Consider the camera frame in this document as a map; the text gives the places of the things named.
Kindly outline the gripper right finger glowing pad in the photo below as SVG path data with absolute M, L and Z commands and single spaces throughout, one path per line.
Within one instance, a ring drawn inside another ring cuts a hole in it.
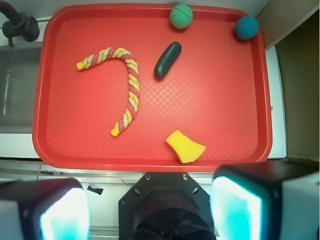
M 309 161 L 221 165 L 213 174 L 210 208 L 224 240 L 317 240 L 320 166 Z

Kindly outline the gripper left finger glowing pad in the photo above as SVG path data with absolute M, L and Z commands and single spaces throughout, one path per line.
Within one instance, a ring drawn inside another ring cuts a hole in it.
M 89 199 L 74 178 L 0 184 L 2 240 L 88 240 Z

